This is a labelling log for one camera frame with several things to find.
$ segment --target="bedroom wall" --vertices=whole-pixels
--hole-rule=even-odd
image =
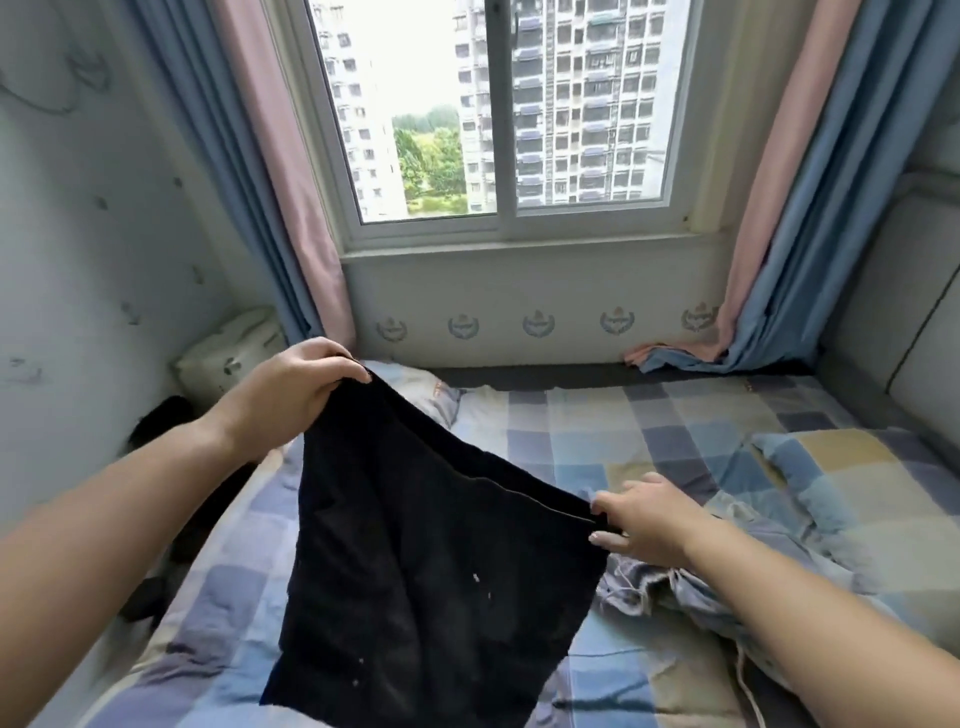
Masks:
[[[113,85],[63,118],[0,93],[0,533],[110,462],[173,391],[168,362],[235,309],[103,18],[62,5]],[[53,106],[58,27],[47,2],[0,3],[5,82]],[[138,649],[111,628],[36,726],[71,725]]]

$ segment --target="high-rise building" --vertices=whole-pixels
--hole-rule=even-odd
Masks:
[[[514,0],[520,207],[663,193],[690,0]],[[455,0],[471,212],[496,210],[483,0]]]
[[[394,125],[381,104],[363,0],[311,0],[347,167],[365,223],[408,217]]]

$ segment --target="checkered blanket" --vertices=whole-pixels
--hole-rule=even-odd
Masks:
[[[433,391],[449,398],[442,386]],[[757,432],[855,426],[811,377],[548,392],[480,388],[445,411],[454,413],[451,431],[461,438],[584,498],[657,470],[700,501],[723,488],[798,529],[807,517],[756,451],[741,446]],[[81,725],[317,725],[256,705],[278,654],[297,539],[300,454],[295,442],[261,465],[211,534],[143,657]],[[813,725],[796,698],[758,670],[748,668],[747,682],[768,725]],[[630,618],[599,604],[530,719],[531,726],[558,728],[753,724],[732,678],[728,645],[680,614]]]

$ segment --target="padded headboard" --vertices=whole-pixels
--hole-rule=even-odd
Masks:
[[[820,366],[870,426],[921,431],[960,471],[960,179],[904,176]]]

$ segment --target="black object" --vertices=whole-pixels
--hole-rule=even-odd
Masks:
[[[338,728],[520,728],[587,615],[603,527],[376,376],[344,380],[306,432],[261,703]]]

